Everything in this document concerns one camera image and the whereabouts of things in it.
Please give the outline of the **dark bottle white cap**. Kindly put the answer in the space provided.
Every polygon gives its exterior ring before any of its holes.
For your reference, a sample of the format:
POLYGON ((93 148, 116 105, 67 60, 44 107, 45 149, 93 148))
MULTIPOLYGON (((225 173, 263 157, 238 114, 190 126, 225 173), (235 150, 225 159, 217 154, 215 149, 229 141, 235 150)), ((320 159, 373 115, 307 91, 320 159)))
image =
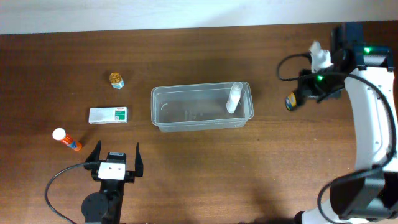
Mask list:
POLYGON ((297 92, 289 93, 285 98, 285 107, 288 111, 296 110, 298 107, 297 92))

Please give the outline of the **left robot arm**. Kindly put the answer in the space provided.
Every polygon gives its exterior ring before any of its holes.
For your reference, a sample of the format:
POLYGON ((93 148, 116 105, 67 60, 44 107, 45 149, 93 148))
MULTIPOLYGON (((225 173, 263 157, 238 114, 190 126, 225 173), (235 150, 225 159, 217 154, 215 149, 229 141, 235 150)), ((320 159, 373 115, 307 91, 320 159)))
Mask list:
POLYGON ((91 172, 94 181, 100 183, 98 192, 89 194, 81 205, 85 223, 119 223, 124 197, 124 186, 142 177, 144 165, 136 145, 134 170, 127 170, 127 154, 110 152, 100 159, 101 142, 86 158, 84 168, 91 172))

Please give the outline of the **small jar gold lid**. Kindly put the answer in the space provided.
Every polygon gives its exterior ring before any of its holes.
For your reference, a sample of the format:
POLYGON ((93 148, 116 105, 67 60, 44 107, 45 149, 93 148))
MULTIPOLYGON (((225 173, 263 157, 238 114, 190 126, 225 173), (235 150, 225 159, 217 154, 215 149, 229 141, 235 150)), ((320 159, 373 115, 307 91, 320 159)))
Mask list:
POLYGON ((109 81, 110 81, 112 87, 115 89, 120 90, 124 86, 124 80, 123 80, 122 76, 117 72, 111 73, 109 75, 109 81))

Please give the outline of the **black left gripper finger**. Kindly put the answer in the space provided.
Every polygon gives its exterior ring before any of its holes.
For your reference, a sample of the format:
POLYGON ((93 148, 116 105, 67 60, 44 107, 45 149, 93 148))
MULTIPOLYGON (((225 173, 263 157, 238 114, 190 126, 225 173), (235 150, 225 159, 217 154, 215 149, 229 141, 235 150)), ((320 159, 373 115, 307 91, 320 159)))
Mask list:
POLYGON ((99 140, 94 150, 86 158, 85 162, 98 162, 100 159, 100 152, 101 152, 101 141, 99 140))
POLYGON ((136 177, 142 177, 144 173, 144 164, 139 151, 139 143, 136 144, 136 157, 135 157, 134 168, 135 168, 134 175, 136 177))

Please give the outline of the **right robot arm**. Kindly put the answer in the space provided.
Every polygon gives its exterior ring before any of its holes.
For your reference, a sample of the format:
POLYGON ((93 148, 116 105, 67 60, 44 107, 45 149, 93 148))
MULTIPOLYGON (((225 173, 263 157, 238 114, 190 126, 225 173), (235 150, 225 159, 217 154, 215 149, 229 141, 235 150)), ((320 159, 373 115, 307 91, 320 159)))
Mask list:
POLYGON ((297 108, 346 90, 356 134, 353 173, 327 183, 328 200, 296 214, 295 223, 370 223, 397 218, 397 115, 392 50, 364 41, 363 26, 346 22, 331 32, 331 48, 310 47, 312 67, 285 101, 297 108))

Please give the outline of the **white plastic bottle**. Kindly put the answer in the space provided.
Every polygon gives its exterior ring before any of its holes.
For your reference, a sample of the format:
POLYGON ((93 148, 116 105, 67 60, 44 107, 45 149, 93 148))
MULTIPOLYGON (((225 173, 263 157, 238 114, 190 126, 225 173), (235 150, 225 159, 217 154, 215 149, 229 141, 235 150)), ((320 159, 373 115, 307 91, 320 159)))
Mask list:
POLYGON ((241 82, 234 82, 230 89, 229 98, 226 103, 227 112, 233 114, 238 106, 243 90, 243 84, 241 82))

